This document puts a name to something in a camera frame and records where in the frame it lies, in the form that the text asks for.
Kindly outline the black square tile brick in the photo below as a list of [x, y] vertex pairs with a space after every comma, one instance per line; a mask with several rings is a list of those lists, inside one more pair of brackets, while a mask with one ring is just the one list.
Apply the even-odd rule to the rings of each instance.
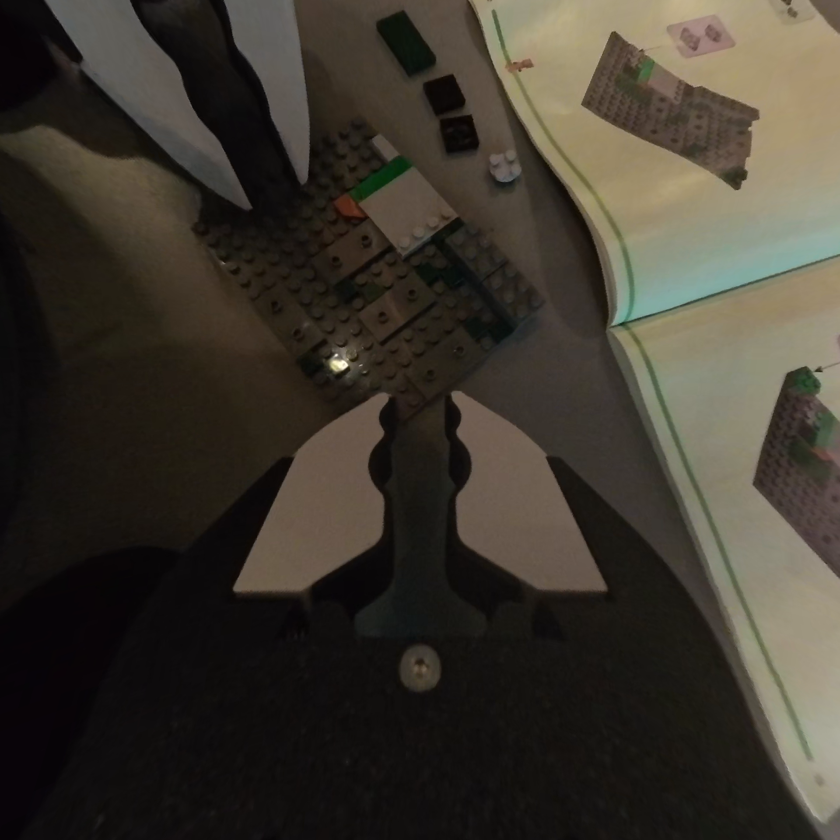
[[480, 147], [480, 138], [471, 114], [441, 118], [438, 127], [447, 155], [464, 154]]
[[436, 117], [444, 117], [466, 105], [465, 94], [453, 73], [424, 82], [423, 94]]

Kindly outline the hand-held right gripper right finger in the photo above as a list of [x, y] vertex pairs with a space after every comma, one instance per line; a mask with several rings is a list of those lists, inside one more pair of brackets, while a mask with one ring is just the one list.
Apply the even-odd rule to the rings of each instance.
[[559, 634], [553, 609], [599, 602], [608, 584], [549, 457], [463, 392], [445, 401], [446, 580], [484, 634]]

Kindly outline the grey brick baseplate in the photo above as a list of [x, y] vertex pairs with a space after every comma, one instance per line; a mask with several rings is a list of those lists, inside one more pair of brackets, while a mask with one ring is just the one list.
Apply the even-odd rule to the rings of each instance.
[[207, 197], [193, 231], [342, 412], [384, 393], [411, 417], [544, 304], [364, 119], [314, 144], [308, 180], [279, 216]]

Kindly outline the dark green plate brick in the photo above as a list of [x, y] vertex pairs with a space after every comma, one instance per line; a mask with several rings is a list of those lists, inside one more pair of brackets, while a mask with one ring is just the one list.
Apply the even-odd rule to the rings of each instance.
[[408, 77], [435, 67], [435, 53], [405, 10], [379, 18], [375, 29]]

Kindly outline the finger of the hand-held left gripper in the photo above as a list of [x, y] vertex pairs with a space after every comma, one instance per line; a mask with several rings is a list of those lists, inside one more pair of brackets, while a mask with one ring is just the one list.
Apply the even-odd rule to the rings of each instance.
[[265, 121], [225, 2], [55, 1], [81, 70], [175, 163], [238, 207], [265, 202]]
[[311, 123], [295, 3], [211, 2], [238, 74], [255, 88], [273, 138], [300, 184], [309, 176]]

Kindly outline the grey desk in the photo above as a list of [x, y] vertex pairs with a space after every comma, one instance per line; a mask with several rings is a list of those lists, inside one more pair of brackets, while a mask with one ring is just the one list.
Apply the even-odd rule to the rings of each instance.
[[[337, 409], [194, 235], [196, 184], [79, 72], [2, 116], [35, 307], [2, 607], [72, 564], [181, 555], [122, 639], [26, 838], [838, 838], [793, 791], [606, 339], [592, 237], [468, 2], [295, 2], [311, 136], [361, 116], [545, 305], [457, 386], [549, 455], [608, 597], [484, 633], [449, 588], [445, 402], [392, 442], [395, 580], [303, 638], [232, 593], [291, 456]], [[436, 55], [408, 77], [375, 29]], [[459, 111], [424, 82], [454, 74]], [[438, 121], [471, 114], [447, 155]], [[495, 183], [490, 154], [520, 178]]]

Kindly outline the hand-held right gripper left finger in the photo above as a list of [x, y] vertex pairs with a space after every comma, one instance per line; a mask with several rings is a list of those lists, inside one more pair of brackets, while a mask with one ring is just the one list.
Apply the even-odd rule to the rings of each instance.
[[374, 395], [312, 435], [292, 458], [233, 585], [240, 600], [354, 619], [393, 582], [396, 400]]

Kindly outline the open instruction booklet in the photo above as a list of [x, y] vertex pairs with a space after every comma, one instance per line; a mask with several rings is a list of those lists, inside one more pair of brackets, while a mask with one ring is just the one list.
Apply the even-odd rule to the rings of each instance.
[[819, 2], [471, 2], [787, 774], [839, 803], [839, 35]]

